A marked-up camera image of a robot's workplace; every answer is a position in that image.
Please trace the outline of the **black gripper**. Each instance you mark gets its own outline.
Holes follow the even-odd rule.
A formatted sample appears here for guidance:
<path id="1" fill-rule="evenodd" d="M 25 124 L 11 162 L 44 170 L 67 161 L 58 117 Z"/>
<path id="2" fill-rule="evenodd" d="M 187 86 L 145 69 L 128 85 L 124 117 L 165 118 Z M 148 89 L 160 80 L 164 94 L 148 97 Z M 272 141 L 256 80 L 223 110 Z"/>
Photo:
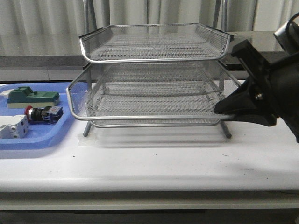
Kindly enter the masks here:
<path id="1" fill-rule="evenodd" d="M 232 48 L 231 56 L 252 78 L 218 102 L 214 112 L 232 115 L 228 121 L 263 126 L 275 126 L 281 118 L 299 141 L 299 54 L 270 63 L 244 40 Z"/>

